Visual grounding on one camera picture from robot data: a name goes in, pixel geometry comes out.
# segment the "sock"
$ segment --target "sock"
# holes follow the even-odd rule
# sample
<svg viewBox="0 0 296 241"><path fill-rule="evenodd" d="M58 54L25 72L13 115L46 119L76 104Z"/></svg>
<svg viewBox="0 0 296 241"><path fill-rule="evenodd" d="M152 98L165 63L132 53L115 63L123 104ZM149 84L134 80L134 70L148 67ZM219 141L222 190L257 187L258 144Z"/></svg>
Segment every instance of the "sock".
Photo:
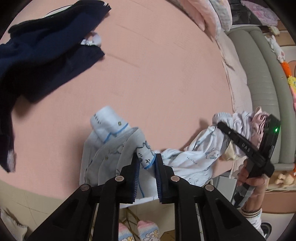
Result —
<svg viewBox="0 0 296 241"><path fill-rule="evenodd" d="M132 233L123 223L118 225L118 241L135 241Z"/></svg>
<svg viewBox="0 0 296 241"><path fill-rule="evenodd" d="M160 241L159 229L151 221L139 221L138 232L141 241Z"/></svg>

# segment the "blue trim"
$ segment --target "blue trim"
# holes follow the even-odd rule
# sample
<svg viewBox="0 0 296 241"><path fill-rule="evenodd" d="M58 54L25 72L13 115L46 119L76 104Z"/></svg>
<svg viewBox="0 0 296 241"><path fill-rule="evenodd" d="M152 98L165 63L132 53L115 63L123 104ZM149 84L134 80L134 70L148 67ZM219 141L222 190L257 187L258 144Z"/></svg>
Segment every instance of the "blue trim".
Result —
<svg viewBox="0 0 296 241"><path fill-rule="evenodd" d="M141 191L141 193L142 193L142 196L145 197L145 196L144 196L144 192L143 192L143 190L142 190L142 188L141 188L141 186L140 186L140 180L138 181L138 185L139 185L139 189L140 189L140 191Z"/></svg>
<svg viewBox="0 0 296 241"><path fill-rule="evenodd" d="M110 132L108 134L108 136L106 137L106 139L104 140L104 144L108 141L108 139L111 135L117 135L118 133L122 132L125 128L127 128L127 126L128 126L128 123L126 123L126 125L123 128L121 128L119 131L117 131L115 133Z"/></svg>
<svg viewBox="0 0 296 241"><path fill-rule="evenodd" d="M155 158L156 158L156 154L154 154L154 157L153 157L152 161L149 163L149 165L147 167L144 167L144 169L150 168L153 165L153 163L155 161Z"/></svg>

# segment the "metal rivet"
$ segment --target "metal rivet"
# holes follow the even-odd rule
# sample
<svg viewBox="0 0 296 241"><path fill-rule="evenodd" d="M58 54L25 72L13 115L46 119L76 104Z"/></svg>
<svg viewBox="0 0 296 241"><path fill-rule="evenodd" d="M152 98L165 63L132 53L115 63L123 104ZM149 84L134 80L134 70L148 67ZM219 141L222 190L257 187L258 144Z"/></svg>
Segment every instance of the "metal rivet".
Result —
<svg viewBox="0 0 296 241"><path fill-rule="evenodd" d="M81 190L81 191L87 191L87 190L89 190L89 185L87 185L87 184L83 184L83 185L81 185L81 186L80 186L80 190Z"/></svg>
<svg viewBox="0 0 296 241"><path fill-rule="evenodd" d="M173 182L178 182L180 181L180 178L178 176L171 176L170 179L173 181Z"/></svg>
<svg viewBox="0 0 296 241"><path fill-rule="evenodd" d="M212 185L208 184L205 186L205 189L211 192L214 190L214 187Z"/></svg>
<svg viewBox="0 0 296 241"><path fill-rule="evenodd" d="M117 182L122 182L124 180L124 177L123 176L117 176L115 177L115 181Z"/></svg>

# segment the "shirt sleeve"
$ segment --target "shirt sleeve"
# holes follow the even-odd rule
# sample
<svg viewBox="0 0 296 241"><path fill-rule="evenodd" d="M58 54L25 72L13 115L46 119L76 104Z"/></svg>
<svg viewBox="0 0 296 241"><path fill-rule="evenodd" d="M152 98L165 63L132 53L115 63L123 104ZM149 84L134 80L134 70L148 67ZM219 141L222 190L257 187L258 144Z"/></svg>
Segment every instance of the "shirt sleeve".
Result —
<svg viewBox="0 0 296 241"><path fill-rule="evenodd" d="M253 213L247 213L243 211L241 208L238 209L240 213L250 222L250 224L253 225L255 229L258 230L258 232L264 236L263 230L261 228L261 214L262 214L262 208L256 212Z"/></svg>

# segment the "white garment with cartoon print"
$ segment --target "white garment with cartoon print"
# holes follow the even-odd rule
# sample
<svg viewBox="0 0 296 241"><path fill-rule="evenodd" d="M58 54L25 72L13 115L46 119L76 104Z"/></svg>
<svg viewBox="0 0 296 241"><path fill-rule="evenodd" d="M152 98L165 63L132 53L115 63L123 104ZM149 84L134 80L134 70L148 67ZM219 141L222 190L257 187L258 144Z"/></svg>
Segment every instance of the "white garment with cartoon print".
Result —
<svg viewBox="0 0 296 241"><path fill-rule="evenodd" d="M250 139L251 121L254 113L243 112L230 115L217 113L213 125L203 130L184 151L167 149L161 153L163 163L171 166L175 175L190 184L202 186L212 177L212 164L223 154L229 139L216 124L225 122L230 128ZM119 175L121 168L131 163L134 151L141 162L139 186L134 204L157 199L154 175L155 152L151 150L144 134L120 118L110 107L104 107L92 118L93 131L84 143L81 162L80 185L104 184L108 179ZM244 153L234 146L235 154Z"/></svg>

